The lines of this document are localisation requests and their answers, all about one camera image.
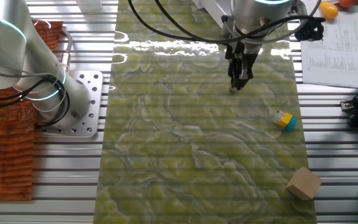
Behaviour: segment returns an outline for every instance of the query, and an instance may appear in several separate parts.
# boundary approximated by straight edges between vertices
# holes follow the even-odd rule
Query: metal mounting plate
[[[103,74],[95,71],[70,71],[70,75],[81,81],[89,90],[91,103],[88,112],[76,124],[61,128],[44,128],[39,131],[39,136],[92,137],[98,131]]]

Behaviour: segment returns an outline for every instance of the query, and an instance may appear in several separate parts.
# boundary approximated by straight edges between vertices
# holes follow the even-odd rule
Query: green marble mat
[[[163,3],[191,32],[222,38],[191,0]],[[176,30],[153,0],[134,5]],[[316,223],[313,202],[285,190],[308,166],[301,124],[283,133],[272,122],[277,110],[300,118],[289,42],[265,45],[254,79],[230,94],[224,47],[154,34],[127,0],[116,30],[96,224]]]

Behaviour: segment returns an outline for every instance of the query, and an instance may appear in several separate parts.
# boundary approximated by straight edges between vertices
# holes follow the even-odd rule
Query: small brown box
[[[305,167],[298,169],[287,185],[287,190],[302,200],[312,200],[323,180]]]

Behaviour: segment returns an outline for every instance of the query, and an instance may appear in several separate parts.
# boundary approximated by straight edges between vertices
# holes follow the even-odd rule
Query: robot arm
[[[267,24],[283,19],[291,12],[306,15],[306,7],[301,1],[294,0],[193,0],[198,8],[205,8],[223,29],[222,35],[229,39],[241,37]],[[293,33],[298,40],[321,40],[324,19],[303,22]],[[230,61],[228,75],[231,78],[230,91],[238,91],[253,78],[252,66],[266,36],[279,25],[259,32],[252,39],[243,39],[231,43],[226,49],[226,59]]]
[[[38,35],[24,0],[0,0],[0,89],[13,86],[23,92],[45,78],[41,73],[47,73],[64,85],[64,94],[63,88],[43,83],[27,97],[44,121],[55,119],[64,106],[65,113],[53,125],[68,126],[87,113],[90,93],[65,68]],[[23,75],[23,70],[32,75]]]

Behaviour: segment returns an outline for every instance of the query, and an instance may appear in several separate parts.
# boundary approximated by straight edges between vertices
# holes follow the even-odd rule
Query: black clamp
[[[244,49],[245,46],[241,42],[237,43],[234,50],[230,45],[226,49],[225,59],[230,60],[227,74],[231,78],[230,84],[233,91],[243,89],[248,81],[254,77],[252,66],[258,54],[245,54]]]
[[[322,17],[314,17],[307,22],[306,24],[295,33],[295,37],[297,40],[322,40],[324,26],[322,25],[326,19]]]

